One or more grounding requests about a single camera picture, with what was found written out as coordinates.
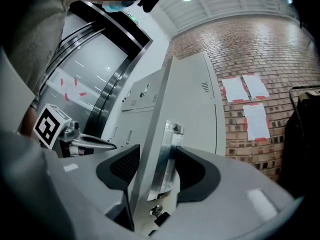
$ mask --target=red brick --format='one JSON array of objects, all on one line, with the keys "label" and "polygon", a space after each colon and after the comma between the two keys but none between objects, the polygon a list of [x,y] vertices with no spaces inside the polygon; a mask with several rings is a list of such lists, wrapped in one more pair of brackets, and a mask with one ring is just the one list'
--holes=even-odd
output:
[{"label": "red brick", "polygon": [[248,156],[246,155],[236,156],[235,159],[241,162],[248,162]]},{"label": "red brick", "polygon": [[226,136],[227,140],[236,140],[237,139],[237,134],[235,132],[226,132],[225,136]]},{"label": "red brick", "polygon": [[235,156],[237,154],[237,149],[235,148],[226,148],[225,154],[229,156]]},{"label": "red brick", "polygon": [[238,132],[236,134],[236,138],[238,140],[247,140],[248,139],[248,133],[247,132]]},{"label": "red brick", "polygon": [[285,133],[285,128],[281,127],[281,128],[276,128],[274,129],[274,135],[281,135]]},{"label": "red brick", "polygon": [[237,123],[237,125],[242,125],[242,124],[244,124],[244,123],[245,123],[245,118],[244,118],[244,117],[238,117],[238,118],[236,119],[236,123]]},{"label": "red brick", "polygon": [[270,156],[270,154],[260,154],[258,156],[258,161],[259,162],[265,162],[265,161],[269,161],[271,159],[272,159],[272,157]]},{"label": "red brick", "polygon": [[274,151],[280,151],[284,149],[284,144],[283,143],[278,143],[274,145]]},{"label": "red brick", "polygon": [[282,159],[275,160],[275,166],[280,167],[282,165]]},{"label": "red brick", "polygon": [[238,156],[251,155],[251,147],[239,147],[239,148],[237,148],[237,155]]},{"label": "red brick", "polygon": [[226,146],[229,148],[235,148],[238,146],[238,143],[236,141],[226,141]]},{"label": "red brick", "polygon": [[247,157],[247,162],[254,164],[258,162],[258,156],[257,155],[250,155]]}]

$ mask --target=red tape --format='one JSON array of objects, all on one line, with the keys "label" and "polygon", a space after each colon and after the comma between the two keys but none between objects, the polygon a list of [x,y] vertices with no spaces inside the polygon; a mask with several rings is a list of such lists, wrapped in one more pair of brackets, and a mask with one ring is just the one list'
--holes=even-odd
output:
[{"label": "red tape", "polygon": [[246,92],[249,91],[248,87],[246,86],[246,84],[245,84],[244,82],[242,83],[242,86],[243,86],[243,89],[244,89]]},{"label": "red tape", "polygon": [[267,142],[268,140],[266,138],[255,138],[256,142]]},{"label": "red tape", "polygon": [[247,120],[246,117],[244,118],[244,130],[245,130],[245,131],[248,130],[248,120]]},{"label": "red tape", "polygon": [[266,126],[268,127],[268,129],[270,129],[270,122],[267,118],[265,118],[265,122],[266,122]]},{"label": "red tape", "polygon": [[243,103],[245,101],[243,99],[234,99],[232,102],[234,102],[234,103]]}]

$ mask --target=glass door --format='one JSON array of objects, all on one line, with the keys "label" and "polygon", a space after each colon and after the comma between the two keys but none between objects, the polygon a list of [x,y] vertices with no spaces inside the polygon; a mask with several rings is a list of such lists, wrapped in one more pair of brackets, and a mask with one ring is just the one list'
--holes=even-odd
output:
[{"label": "glass door", "polygon": [[88,118],[117,68],[127,58],[103,34],[79,45],[52,73],[41,90],[37,113],[54,104],[84,131]]}]

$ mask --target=ceiling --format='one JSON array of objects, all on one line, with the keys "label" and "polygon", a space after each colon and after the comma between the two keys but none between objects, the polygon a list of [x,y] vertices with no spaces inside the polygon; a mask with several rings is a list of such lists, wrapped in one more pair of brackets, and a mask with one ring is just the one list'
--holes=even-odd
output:
[{"label": "ceiling", "polygon": [[288,0],[160,0],[151,12],[173,37],[201,23],[243,14],[275,14],[298,19]]}]

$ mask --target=paper sign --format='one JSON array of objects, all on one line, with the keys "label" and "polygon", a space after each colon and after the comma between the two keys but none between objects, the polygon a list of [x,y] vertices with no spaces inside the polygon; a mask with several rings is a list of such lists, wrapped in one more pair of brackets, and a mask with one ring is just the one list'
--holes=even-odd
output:
[{"label": "paper sign", "polygon": [[222,79],[227,101],[244,102],[249,100],[248,94],[239,76]]},{"label": "paper sign", "polygon": [[247,123],[248,140],[265,140],[270,138],[267,115],[262,103],[244,105],[244,115]]},{"label": "paper sign", "polygon": [[269,97],[268,90],[264,83],[261,81],[258,74],[244,74],[243,79],[249,89],[250,95],[254,99],[264,99]]}]

